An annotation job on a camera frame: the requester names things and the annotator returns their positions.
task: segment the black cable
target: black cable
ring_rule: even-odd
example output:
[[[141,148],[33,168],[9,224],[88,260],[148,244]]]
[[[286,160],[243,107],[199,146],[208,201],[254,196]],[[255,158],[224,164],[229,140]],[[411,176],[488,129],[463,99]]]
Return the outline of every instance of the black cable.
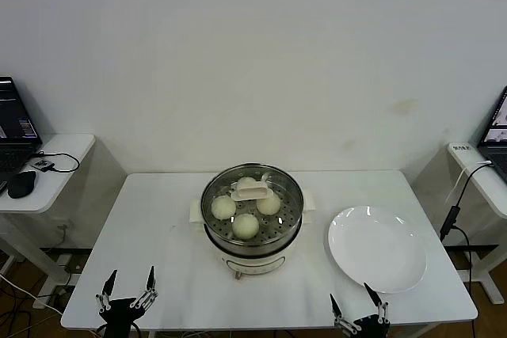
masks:
[[[42,275],[38,280],[37,282],[35,283],[35,285],[37,285],[42,279],[44,279],[47,275]],[[71,282],[71,277],[72,277],[72,272],[69,271],[69,278],[67,279],[67,282],[65,283],[65,285],[63,286],[64,288],[67,288],[69,286],[69,283]],[[33,300],[33,298],[29,297],[29,296],[14,296],[13,294],[10,294],[8,292],[6,292],[6,290],[0,288],[0,291],[9,296],[9,297],[16,297],[18,300]],[[52,297],[52,296],[55,296],[57,295],[58,293],[50,293],[50,294],[41,294],[40,296],[37,296],[37,298],[42,298],[42,297]]]
[[[30,313],[28,310],[17,310],[16,313],[28,314],[28,316],[29,316],[28,327],[32,326],[32,313]],[[10,321],[9,330],[7,330],[7,336],[10,336],[10,333],[12,332],[12,329],[14,327],[13,324],[14,324],[14,318]],[[26,336],[27,336],[27,338],[30,338],[30,329],[26,330]]]
[[[67,279],[67,282],[66,282],[66,283],[65,283],[65,285],[63,286],[64,288],[67,288],[67,287],[68,287],[69,282],[71,281],[71,278],[72,278],[72,271],[71,271],[69,268],[67,268],[67,270],[69,270],[69,278]],[[30,287],[30,289],[29,289],[29,293],[32,293],[32,292],[33,292],[33,290],[36,288],[36,286],[40,283],[40,281],[41,281],[42,279],[44,279],[45,277],[46,277],[46,275],[42,275],[42,276],[41,276],[41,277],[40,277],[40,278],[39,278],[39,279],[38,279],[38,280],[37,280],[37,281],[36,281],[36,282],[35,282],[35,283],[31,286],[31,287]],[[13,324],[14,324],[14,322],[16,321],[16,317],[17,317],[17,315],[18,315],[19,313],[27,313],[27,314],[29,315],[29,327],[32,325],[32,314],[31,314],[28,310],[20,310],[20,308],[22,307],[23,303],[24,303],[26,300],[33,300],[33,298],[31,298],[31,297],[19,297],[19,296],[16,296],[16,291],[15,291],[14,287],[12,287],[12,288],[13,288],[13,296],[12,296],[11,294],[8,294],[7,292],[5,292],[5,291],[4,291],[4,293],[5,293],[5,294],[7,294],[7,295],[9,295],[9,296],[11,296],[11,297],[14,297],[14,300],[15,300],[15,301],[14,301],[14,307],[11,309],[11,311],[4,313],[4,314],[12,314],[12,320],[10,321],[10,324],[9,324],[9,330],[8,330],[8,332],[7,332],[7,336],[9,336],[9,335],[10,335],[10,333],[11,333],[11,331],[12,331]],[[43,295],[41,295],[41,296],[37,296],[37,297],[38,297],[38,298],[39,298],[39,297],[51,297],[51,296],[53,296],[53,295],[59,295],[59,293],[53,293],[53,294],[43,294]],[[20,300],[22,300],[22,301],[21,301],[21,303],[20,303],[18,306],[16,306],[16,300],[18,300],[18,299],[20,299]],[[5,324],[8,320],[9,320],[9,317],[7,317],[7,319],[6,319],[5,321],[3,321],[3,322],[2,322],[2,324],[1,324],[0,326],[4,325],[4,324]],[[28,337],[28,338],[30,337],[30,329],[27,329],[27,337]]]
[[[139,326],[138,326],[138,325],[136,325],[134,321],[132,322],[132,326],[134,326],[134,327],[135,327],[135,330],[137,331],[137,336],[138,336],[139,338],[143,338],[143,336],[141,335],[141,331],[139,330]]]
[[[491,164],[484,164],[479,166],[476,170],[474,170],[467,178],[467,182],[465,182],[465,185],[463,186],[463,189],[461,191],[461,194],[459,195],[458,202],[456,205],[451,206],[451,210],[449,210],[447,217],[445,217],[444,223],[442,224],[442,227],[440,228],[440,241],[443,241],[444,238],[449,234],[449,231],[451,231],[451,228],[456,223],[456,219],[458,218],[458,214],[461,211],[461,208],[459,207],[459,203],[461,202],[461,199],[463,198],[463,195],[465,194],[465,190],[467,190],[468,183],[470,182],[471,178],[474,176],[476,172],[481,170],[482,168],[486,168],[487,166],[492,166]]]
[[[57,154],[45,154],[44,151],[42,150],[42,151],[32,155],[33,158],[44,158],[44,157],[49,157],[49,156],[67,156],[68,158],[71,158],[72,160],[76,161],[76,164],[77,164],[74,169],[69,169],[69,170],[59,170],[59,169],[55,169],[55,167],[47,169],[51,172],[72,173],[72,172],[75,172],[76,170],[78,170],[79,166],[81,166],[81,163],[79,162],[79,160],[77,158],[75,158],[71,154],[66,154],[64,152],[58,152]]]
[[[463,186],[463,190],[461,191],[461,195],[458,198],[458,202],[456,203],[456,207],[459,206],[459,203],[461,202],[461,199],[463,198],[463,195],[465,194],[465,190],[467,190],[467,185],[470,182],[471,178],[474,176],[475,172],[478,172],[482,168],[486,168],[487,166],[492,166],[491,164],[484,164],[479,166],[476,170],[474,170],[467,178],[467,182],[465,182],[465,185]]]
[[[463,236],[465,237],[465,241],[467,241],[467,246],[470,247],[470,241],[468,240],[467,234],[463,230],[461,230],[458,226],[452,226],[451,228],[453,230],[460,231],[463,234]],[[472,301],[474,301],[474,299],[472,298],[472,251],[471,251],[471,249],[468,250],[468,255],[470,255],[469,266],[468,266],[468,293],[470,294],[470,298],[472,299]],[[475,338],[475,320],[472,320],[472,333]]]

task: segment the table leg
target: table leg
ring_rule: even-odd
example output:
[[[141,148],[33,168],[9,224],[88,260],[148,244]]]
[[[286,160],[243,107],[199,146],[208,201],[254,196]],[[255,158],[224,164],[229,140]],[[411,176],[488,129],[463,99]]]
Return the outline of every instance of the table leg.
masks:
[[[465,253],[465,256],[472,263],[472,281],[481,283],[492,304],[503,304],[505,300],[491,278],[490,271],[507,259],[507,234],[501,237],[500,245],[483,259],[480,259],[477,253],[472,253],[472,257]],[[464,283],[468,283],[470,273],[467,269],[459,270],[458,274]]]
[[[8,245],[34,263],[53,280],[59,283],[65,283],[67,281],[68,273],[66,273],[62,267],[51,260],[48,255],[43,253],[6,218],[0,216],[0,222],[4,224],[4,226],[8,226],[6,234],[2,234],[2,239],[6,241]]]
[[[0,249],[9,256],[15,256],[18,263],[22,262],[25,258],[16,252],[10,245],[8,245],[3,239],[0,238]]]
[[[422,336],[425,332],[435,328],[438,326],[438,323],[435,324],[427,324],[427,325],[404,325],[397,326],[397,332],[395,333],[395,338],[417,338],[418,336]]]

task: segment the white wall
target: white wall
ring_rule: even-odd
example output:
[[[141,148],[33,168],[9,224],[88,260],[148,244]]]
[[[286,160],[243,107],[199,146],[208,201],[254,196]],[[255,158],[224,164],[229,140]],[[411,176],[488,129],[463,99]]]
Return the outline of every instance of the white wall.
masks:
[[[506,25],[506,0],[0,0],[0,71],[127,172],[414,180],[505,85]]]

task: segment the black mouse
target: black mouse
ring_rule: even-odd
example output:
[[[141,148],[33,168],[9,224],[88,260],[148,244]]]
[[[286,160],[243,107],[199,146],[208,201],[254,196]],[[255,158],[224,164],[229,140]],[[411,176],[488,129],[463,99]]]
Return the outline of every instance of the black mouse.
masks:
[[[36,173],[33,170],[18,173],[7,184],[7,194],[10,198],[21,198],[33,191]]]

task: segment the cable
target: cable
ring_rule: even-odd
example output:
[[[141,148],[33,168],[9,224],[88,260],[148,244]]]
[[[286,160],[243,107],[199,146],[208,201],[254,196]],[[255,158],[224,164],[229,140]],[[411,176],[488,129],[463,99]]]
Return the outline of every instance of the cable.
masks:
[[[65,283],[65,285],[63,286],[64,288],[67,288],[69,286],[69,283],[71,282],[71,278],[72,278],[72,272],[69,272],[69,278],[67,279],[67,282]],[[36,283],[33,285],[33,288],[42,280],[46,277],[47,275],[42,275],[37,281]],[[10,296],[12,298],[14,297],[17,297],[18,300],[31,300],[32,298],[31,297],[19,297],[19,296],[15,296],[13,294],[10,294],[10,293],[7,293],[4,289],[0,288],[0,291],[3,293],[3,294],[6,294],[7,296]],[[44,298],[44,297],[51,297],[51,296],[56,296],[57,294],[59,293],[50,293],[50,294],[41,294],[39,296],[37,296],[38,298]]]
[[[15,313],[25,313],[25,314],[28,314],[29,316],[29,326],[32,324],[32,314],[27,311],[27,310],[19,310],[19,308],[21,308],[21,305],[18,306],[17,310]],[[9,325],[9,330],[7,330],[7,336],[10,335],[10,333],[12,332],[13,330],[13,326],[14,326],[14,318],[12,320],[10,320],[10,325]],[[27,338],[30,338],[30,329],[28,329],[27,331]]]
[[[445,198],[445,202],[444,204],[446,204],[448,201],[449,201],[449,198],[451,198],[451,195],[452,193],[455,191],[455,189],[458,187],[458,184],[459,184],[459,180],[461,180],[461,177],[462,175],[465,173],[465,171],[467,169],[469,169],[470,167],[474,166],[474,165],[480,165],[480,164],[491,164],[491,161],[490,160],[486,160],[486,161],[478,161],[478,162],[475,162],[474,164],[470,164],[470,165],[467,165],[463,168],[463,170],[461,171],[461,173],[459,174],[458,176],[458,179],[456,180],[456,183],[454,184],[454,187],[451,189],[451,191],[449,192],[449,194],[447,194],[447,197]]]
[[[45,154],[44,151],[37,152],[36,154],[32,154],[32,158],[45,158],[50,156],[67,156],[68,158],[71,158],[72,160],[76,161],[76,167],[74,169],[68,169],[68,170],[59,170],[55,169],[54,164],[53,166],[47,167],[43,172],[45,171],[51,171],[51,172],[58,172],[58,173],[72,173],[79,169],[79,166],[81,166],[81,163],[77,158],[72,156],[71,154],[66,154],[64,152],[58,152],[57,154]]]
[[[38,301],[40,302],[42,305],[48,307],[49,309],[51,310],[54,310],[56,313],[58,313],[60,316],[63,316],[63,313],[60,312],[58,309],[56,308],[53,308],[52,306],[48,305],[48,304],[45,304],[44,302],[42,302],[41,300],[39,300],[36,296],[34,296],[33,294],[31,294],[30,292],[28,291],[25,291],[23,288],[20,288],[18,287],[16,284],[14,283],[11,283],[10,280],[8,280],[4,275],[2,275],[0,273],[0,277],[2,277],[2,279],[4,279],[7,283],[9,283],[11,286],[15,287],[16,289],[18,289],[19,291],[23,292],[23,293],[26,293],[28,296],[30,296],[31,298],[33,298],[35,301]]]
[[[136,325],[134,321],[132,322],[132,326],[134,326],[134,327],[135,327],[135,330],[137,331],[137,336],[138,336],[139,338],[143,338],[143,336],[141,336],[141,331],[139,330],[139,326],[138,326],[138,325]]]
[[[459,203],[461,202],[461,199],[463,198],[463,195],[465,194],[465,190],[467,190],[468,183],[470,182],[471,178],[476,174],[479,170],[482,168],[486,168],[487,166],[492,166],[491,164],[484,164],[479,166],[477,169],[475,169],[467,178],[467,181],[465,182],[465,185],[463,186],[463,190],[461,191],[461,194],[459,195],[458,202],[456,205],[451,206],[451,210],[449,210],[447,217],[445,217],[444,223],[442,224],[442,227],[440,228],[440,241],[443,241],[444,238],[449,234],[449,231],[451,231],[452,226],[456,223],[456,219],[458,218],[459,211],[461,210],[459,208]]]
[[[67,225],[58,226],[58,229],[63,231],[62,240],[58,244],[53,245],[51,248],[43,250],[43,253],[50,253],[53,249],[65,243],[65,240],[67,239]]]
[[[451,228],[453,230],[458,230],[463,234],[463,236],[465,237],[465,241],[467,241],[467,246],[470,248],[470,241],[468,240],[467,234],[463,230],[461,230],[458,226],[452,226]],[[474,301],[474,299],[472,297],[472,251],[471,251],[471,249],[468,250],[468,255],[470,255],[470,260],[469,260],[469,265],[468,265],[468,293],[470,294],[470,298],[472,299],[472,301]],[[475,320],[472,320],[472,333],[475,338]]]
[[[470,182],[471,178],[474,176],[476,172],[481,170],[482,168],[486,168],[487,166],[492,166],[491,162],[489,164],[484,164],[479,166],[476,170],[474,170],[472,173],[470,173],[470,176],[467,178],[467,182],[465,182],[465,185],[463,186],[463,190],[461,191],[461,194],[459,195],[458,202],[456,203],[456,207],[459,206],[459,203],[461,202],[461,199],[463,198],[463,195],[465,194],[465,190],[467,190],[467,185]]]
[[[7,336],[6,338],[12,338],[13,336],[17,336],[18,334],[21,334],[22,332],[30,330],[31,328],[34,328],[37,325],[43,324],[45,321],[51,320],[52,318],[55,318],[55,317],[58,317],[58,314],[56,314],[56,313],[52,314],[51,316],[44,318],[42,321],[39,321],[39,322],[37,322],[37,323],[35,323],[33,325],[30,325],[29,327],[24,328],[24,329],[20,330],[19,332],[15,332],[14,334],[11,334],[10,336]]]

